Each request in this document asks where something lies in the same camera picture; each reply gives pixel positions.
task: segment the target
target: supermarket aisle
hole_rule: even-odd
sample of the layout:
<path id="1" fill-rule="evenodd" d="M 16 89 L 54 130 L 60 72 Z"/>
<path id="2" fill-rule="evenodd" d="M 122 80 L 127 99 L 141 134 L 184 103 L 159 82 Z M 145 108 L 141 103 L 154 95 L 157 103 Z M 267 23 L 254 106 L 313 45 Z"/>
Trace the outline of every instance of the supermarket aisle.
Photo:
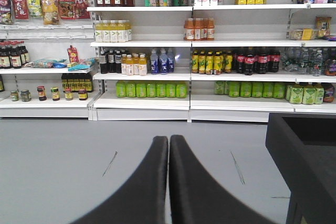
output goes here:
<path id="1" fill-rule="evenodd" d="M 154 136 L 172 134 L 184 135 L 205 168 L 235 197 L 277 223 L 286 222 L 290 192 L 265 148 L 265 125 L 0 121 L 1 224 L 66 224 L 80 217 L 122 185 Z M 166 215 L 171 223 L 169 211 Z"/>

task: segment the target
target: hanging snack package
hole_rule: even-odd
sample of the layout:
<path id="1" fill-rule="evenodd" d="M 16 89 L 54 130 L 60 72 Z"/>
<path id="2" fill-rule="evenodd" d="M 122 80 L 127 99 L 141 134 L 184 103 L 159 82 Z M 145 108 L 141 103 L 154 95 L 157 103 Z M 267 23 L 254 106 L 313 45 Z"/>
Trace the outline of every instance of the hanging snack package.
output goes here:
<path id="1" fill-rule="evenodd" d="M 0 24 L 12 24 L 11 0 L 0 0 Z"/>
<path id="2" fill-rule="evenodd" d="M 42 0 L 43 24 L 59 25 L 57 0 Z"/>
<path id="3" fill-rule="evenodd" d="M 28 11 L 30 17 L 40 18 L 42 17 L 42 9 L 40 5 L 40 0 L 27 0 Z"/>
<path id="4" fill-rule="evenodd" d="M 27 0 L 12 0 L 15 19 L 29 20 Z"/>
<path id="5" fill-rule="evenodd" d="M 75 19 L 76 0 L 58 0 L 58 10 L 61 19 Z"/>
<path id="6" fill-rule="evenodd" d="M 79 62 L 78 58 L 78 53 L 77 53 L 77 48 L 70 46 L 70 48 L 67 49 L 68 55 L 69 55 L 69 60 L 71 62 Z"/>
<path id="7" fill-rule="evenodd" d="M 331 17 L 316 17 L 316 29 L 319 30 L 316 38 L 322 39 L 330 35 L 330 20 Z"/>
<path id="8" fill-rule="evenodd" d="M 87 11 L 89 0 L 76 0 L 75 4 L 75 17 L 78 19 L 90 18 L 90 13 Z"/>

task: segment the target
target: black object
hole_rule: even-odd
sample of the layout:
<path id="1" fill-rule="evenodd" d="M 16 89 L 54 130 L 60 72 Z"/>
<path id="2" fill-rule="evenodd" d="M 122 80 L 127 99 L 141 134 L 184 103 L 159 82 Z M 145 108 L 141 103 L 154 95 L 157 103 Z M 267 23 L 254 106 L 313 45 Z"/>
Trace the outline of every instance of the black object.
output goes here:
<path id="1" fill-rule="evenodd" d="M 174 224 L 273 223 L 225 190 L 181 135 L 173 135 L 170 141 L 169 191 Z"/>
<path id="2" fill-rule="evenodd" d="M 269 115 L 266 147 L 291 190 L 287 224 L 336 223 L 335 115 Z"/>
<path id="3" fill-rule="evenodd" d="M 164 224 L 168 140 L 156 136 L 131 177 L 100 206 L 72 224 Z"/>

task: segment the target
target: jar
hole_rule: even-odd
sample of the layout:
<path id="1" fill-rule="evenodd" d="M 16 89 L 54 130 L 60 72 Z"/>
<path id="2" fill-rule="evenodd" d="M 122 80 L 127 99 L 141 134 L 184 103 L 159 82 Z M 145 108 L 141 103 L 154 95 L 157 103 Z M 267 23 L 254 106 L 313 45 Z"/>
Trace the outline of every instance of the jar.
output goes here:
<path id="1" fill-rule="evenodd" d="M 22 90 L 21 91 L 21 99 L 23 102 L 29 102 L 32 100 L 32 95 L 29 90 Z"/>
<path id="2" fill-rule="evenodd" d="M 51 94 L 52 94 L 52 100 L 53 101 L 59 101 L 60 96 L 59 96 L 58 87 L 52 87 L 51 88 Z"/>
<path id="3" fill-rule="evenodd" d="M 78 90 L 78 98 L 81 101 L 84 101 L 88 98 L 88 92 L 86 91 L 86 89 Z"/>
<path id="4" fill-rule="evenodd" d="M 19 92 L 17 92 L 17 90 L 12 90 L 10 94 L 11 94 L 10 98 L 12 99 L 13 102 L 19 100 Z"/>
<path id="5" fill-rule="evenodd" d="M 38 99 L 40 101 L 45 101 L 47 99 L 46 89 L 44 88 L 44 86 L 38 86 L 37 87 L 37 92 L 38 92 Z"/>
<path id="6" fill-rule="evenodd" d="M 65 89 L 65 100 L 71 101 L 74 98 L 74 95 L 70 88 Z"/>

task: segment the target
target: orange bottle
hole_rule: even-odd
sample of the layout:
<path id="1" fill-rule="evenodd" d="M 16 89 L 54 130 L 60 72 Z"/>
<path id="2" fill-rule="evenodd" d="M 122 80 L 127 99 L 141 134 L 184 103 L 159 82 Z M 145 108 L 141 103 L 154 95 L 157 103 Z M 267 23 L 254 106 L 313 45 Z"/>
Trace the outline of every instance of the orange bottle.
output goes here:
<path id="1" fill-rule="evenodd" d="M 215 24 L 214 24 L 214 18 L 208 19 L 208 26 L 207 26 L 207 40 L 214 40 L 215 37 Z"/>
<path id="2" fill-rule="evenodd" d="M 195 35 L 194 35 L 194 41 L 200 41 L 201 40 L 201 31 L 202 31 L 202 25 L 201 25 L 201 19 L 196 18 L 195 19 Z"/>
<path id="3" fill-rule="evenodd" d="M 194 40 L 194 19 L 189 18 L 186 24 L 186 40 L 193 41 Z"/>

